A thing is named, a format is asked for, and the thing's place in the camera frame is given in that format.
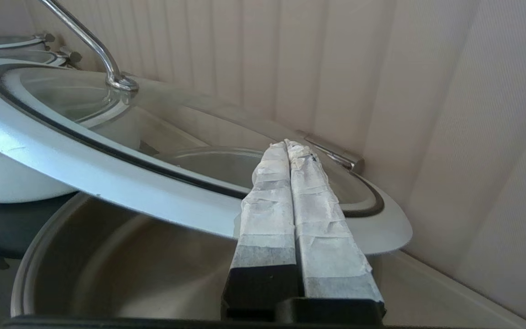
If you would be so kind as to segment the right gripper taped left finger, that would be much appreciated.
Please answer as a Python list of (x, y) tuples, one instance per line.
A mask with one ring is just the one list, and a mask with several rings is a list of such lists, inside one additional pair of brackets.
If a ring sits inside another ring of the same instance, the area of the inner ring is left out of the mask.
[(242, 200), (239, 238), (222, 294), (225, 317), (273, 317), (299, 297), (294, 205), (285, 142), (265, 150)]

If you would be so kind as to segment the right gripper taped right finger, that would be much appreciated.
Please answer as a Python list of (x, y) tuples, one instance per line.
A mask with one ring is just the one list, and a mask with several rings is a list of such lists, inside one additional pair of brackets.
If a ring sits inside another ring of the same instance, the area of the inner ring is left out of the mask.
[(382, 302), (372, 267), (353, 239), (321, 162), (308, 146), (286, 140), (286, 147), (305, 297)]

